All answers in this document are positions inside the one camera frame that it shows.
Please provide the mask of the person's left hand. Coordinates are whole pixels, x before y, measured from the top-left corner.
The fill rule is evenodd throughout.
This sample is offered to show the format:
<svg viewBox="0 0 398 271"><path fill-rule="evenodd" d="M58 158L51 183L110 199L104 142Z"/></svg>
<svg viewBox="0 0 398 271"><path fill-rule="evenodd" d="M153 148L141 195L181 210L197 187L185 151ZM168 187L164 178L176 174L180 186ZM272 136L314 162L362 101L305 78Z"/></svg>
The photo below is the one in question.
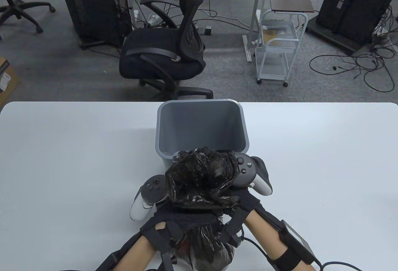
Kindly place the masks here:
<svg viewBox="0 0 398 271"><path fill-rule="evenodd" d="M140 233L163 254L188 232L219 224L218 216L210 210L182 209L168 200L156 205L154 215L140 228Z"/></svg>

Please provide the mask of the person's right hand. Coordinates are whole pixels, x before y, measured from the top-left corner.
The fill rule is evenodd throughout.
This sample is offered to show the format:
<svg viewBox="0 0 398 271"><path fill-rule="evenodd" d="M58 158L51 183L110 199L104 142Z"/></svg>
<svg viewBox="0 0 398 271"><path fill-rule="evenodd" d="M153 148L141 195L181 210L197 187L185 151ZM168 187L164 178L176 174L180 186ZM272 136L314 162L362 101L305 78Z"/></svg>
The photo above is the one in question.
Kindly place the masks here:
<svg viewBox="0 0 398 271"><path fill-rule="evenodd" d="M226 190L226 194L229 197L238 199L238 202L230 208L224 207L222 209L223 214L231 217L229 224L224 227L224 231L233 235L238 233L242 225L246 225L251 229L258 218L255 209L260 204L260 200L254 197L248 188L231 187Z"/></svg>

